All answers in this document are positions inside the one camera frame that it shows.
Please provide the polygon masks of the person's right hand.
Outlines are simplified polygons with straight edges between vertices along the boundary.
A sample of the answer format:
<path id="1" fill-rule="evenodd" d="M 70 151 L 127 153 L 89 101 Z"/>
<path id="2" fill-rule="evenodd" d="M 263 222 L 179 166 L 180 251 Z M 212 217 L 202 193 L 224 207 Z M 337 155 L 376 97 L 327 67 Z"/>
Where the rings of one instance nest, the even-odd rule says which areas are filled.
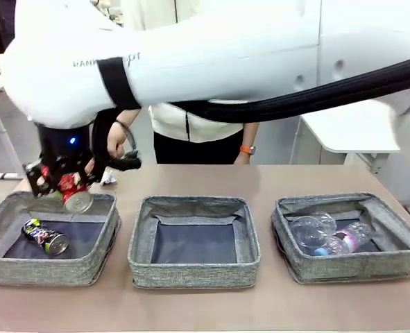
<path id="1" fill-rule="evenodd" d="M 124 143 L 127 140 L 126 131 L 121 123 L 115 121 L 108 133 L 107 150 L 110 156 L 114 158 L 121 158 L 124 151 Z"/>

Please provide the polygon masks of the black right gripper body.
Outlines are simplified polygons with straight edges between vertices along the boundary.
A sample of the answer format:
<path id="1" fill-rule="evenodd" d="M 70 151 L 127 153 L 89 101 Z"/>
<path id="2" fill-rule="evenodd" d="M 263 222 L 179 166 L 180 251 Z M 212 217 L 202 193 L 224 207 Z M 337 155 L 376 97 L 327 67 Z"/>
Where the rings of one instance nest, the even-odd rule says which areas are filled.
<path id="1" fill-rule="evenodd" d="M 44 165 L 49 167 L 58 160 L 65 160 L 68 165 L 76 165 L 77 161 L 88 163 L 91 160 L 88 125 L 55 129 L 38 124 L 37 130 L 41 145 L 40 158 Z"/>

